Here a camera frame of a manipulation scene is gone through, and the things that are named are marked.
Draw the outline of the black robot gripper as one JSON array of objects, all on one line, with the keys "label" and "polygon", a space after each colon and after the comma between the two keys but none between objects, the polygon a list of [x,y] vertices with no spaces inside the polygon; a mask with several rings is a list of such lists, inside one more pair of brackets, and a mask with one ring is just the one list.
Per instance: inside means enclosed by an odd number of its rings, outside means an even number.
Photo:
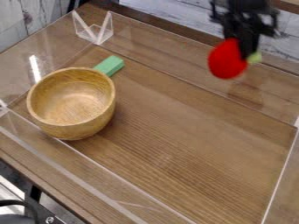
[{"label": "black robot gripper", "polygon": [[238,37],[243,60],[258,51],[259,36],[278,33],[279,10],[271,0],[210,0],[210,21],[222,25],[224,39]]}]

